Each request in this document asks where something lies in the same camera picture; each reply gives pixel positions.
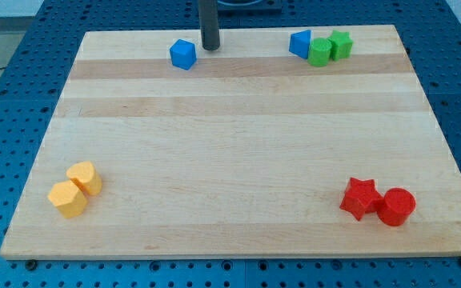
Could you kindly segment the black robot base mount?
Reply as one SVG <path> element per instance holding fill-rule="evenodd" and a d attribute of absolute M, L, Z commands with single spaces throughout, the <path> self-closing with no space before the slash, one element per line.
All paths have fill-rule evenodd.
<path fill-rule="evenodd" d="M 217 0 L 219 11 L 279 11 L 282 0 Z"/>

